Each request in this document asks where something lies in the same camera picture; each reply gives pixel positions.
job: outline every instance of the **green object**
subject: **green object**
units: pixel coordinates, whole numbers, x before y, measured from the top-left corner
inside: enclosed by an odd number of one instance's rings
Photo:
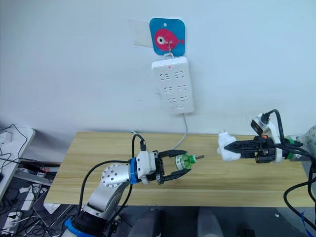
[[[294,144],[294,140],[290,137],[287,137],[287,140],[290,142],[290,144]],[[288,155],[287,155],[287,158],[286,159],[292,159],[293,158],[293,153],[290,152]]]
[[[175,157],[178,170],[191,169],[192,164],[196,163],[195,155],[182,154]]]

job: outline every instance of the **fish eye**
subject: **fish eye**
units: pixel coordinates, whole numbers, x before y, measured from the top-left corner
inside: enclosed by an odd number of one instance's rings
[[[164,42],[165,42],[164,37],[159,36],[159,37],[157,38],[157,42],[158,42],[159,44],[164,44]]]

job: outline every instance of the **white cable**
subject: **white cable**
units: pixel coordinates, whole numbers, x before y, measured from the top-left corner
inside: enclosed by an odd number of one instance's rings
[[[25,220],[27,220],[27,219],[29,219],[29,218],[33,218],[33,217],[39,217],[39,216],[31,216],[31,217],[27,217],[27,218],[24,218],[24,219],[22,219],[22,220],[19,220],[19,221],[12,221],[14,224],[16,224],[16,223],[20,223],[20,222],[22,222],[22,221],[25,221]]]
[[[23,236],[28,235],[28,234],[31,232],[31,230],[34,229],[34,227],[38,224],[38,222],[40,222],[40,220],[38,220],[38,221],[29,229],[29,231],[25,230],[25,234],[24,234]]]
[[[183,137],[181,138],[181,140],[172,148],[172,150],[176,149],[181,144],[181,142],[183,142],[183,140],[186,138],[186,136],[188,134],[188,125],[187,125],[186,117],[184,114],[182,114],[182,115],[183,115],[184,124],[186,126],[186,132],[183,134]]]

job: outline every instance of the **white power strip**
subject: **white power strip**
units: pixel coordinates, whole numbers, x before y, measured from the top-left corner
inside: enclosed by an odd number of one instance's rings
[[[189,61],[178,57],[153,62],[155,80],[167,111],[184,114],[194,111]]]
[[[8,218],[5,222],[5,225],[2,229],[2,234],[3,235],[7,235],[9,234],[8,232],[15,234],[16,231],[18,230],[19,227],[19,220],[22,217],[22,212],[21,211],[17,211],[17,212],[10,212],[8,214]]]

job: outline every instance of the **wooden tabletop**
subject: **wooden tabletop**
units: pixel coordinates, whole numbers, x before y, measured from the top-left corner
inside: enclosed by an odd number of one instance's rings
[[[81,183],[88,170],[105,160],[130,159],[132,136],[131,133],[77,133],[45,202],[78,204]],[[181,134],[147,133],[142,136],[149,151],[169,150],[182,137]],[[237,136],[238,140],[252,138]],[[135,154],[139,151],[139,140],[136,141]],[[282,207],[286,206],[283,192],[307,180],[300,162],[284,160],[279,164],[256,164],[254,159],[222,161],[216,153],[217,135],[189,134],[178,149],[205,155],[205,158],[199,159],[188,174],[163,185],[155,181],[149,185],[135,184],[128,205]],[[166,175],[176,170],[173,158],[164,158],[163,161]],[[104,168],[100,167],[90,175],[83,203],[98,186]],[[313,206],[306,187],[293,191],[288,199],[293,206]]]

